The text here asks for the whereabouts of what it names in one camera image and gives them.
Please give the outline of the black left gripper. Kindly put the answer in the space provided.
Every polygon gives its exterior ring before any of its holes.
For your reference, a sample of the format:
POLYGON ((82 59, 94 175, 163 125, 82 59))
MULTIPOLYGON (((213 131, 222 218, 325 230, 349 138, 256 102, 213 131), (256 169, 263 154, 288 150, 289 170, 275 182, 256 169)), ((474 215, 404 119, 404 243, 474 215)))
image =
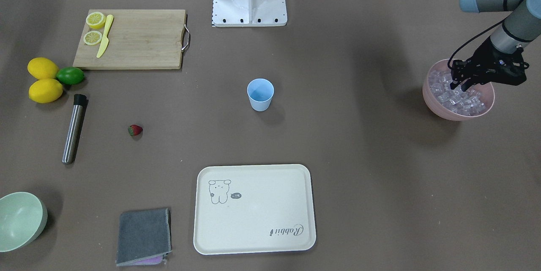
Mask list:
POLYGON ((466 92, 476 84, 490 82, 518 86, 526 81, 525 70, 530 66, 522 57, 523 51, 519 46, 511 54, 503 53, 487 38, 466 61, 451 62, 450 87, 460 86, 462 92, 466 92))

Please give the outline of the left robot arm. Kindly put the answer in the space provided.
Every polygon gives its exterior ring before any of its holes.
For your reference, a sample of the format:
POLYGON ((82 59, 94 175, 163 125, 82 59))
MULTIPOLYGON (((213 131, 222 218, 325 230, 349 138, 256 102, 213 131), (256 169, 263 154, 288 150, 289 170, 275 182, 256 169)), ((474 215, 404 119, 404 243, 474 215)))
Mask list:
POLYGON ((466 91, 490 82, 514 86, 525 82, 529 64, 522 53, 540 36, 540 0, 459 0, 459 5, 464 12, 509 12, 509 15, 491 27, 492 34, 470 58, 449 59, 450 88, 466 91))

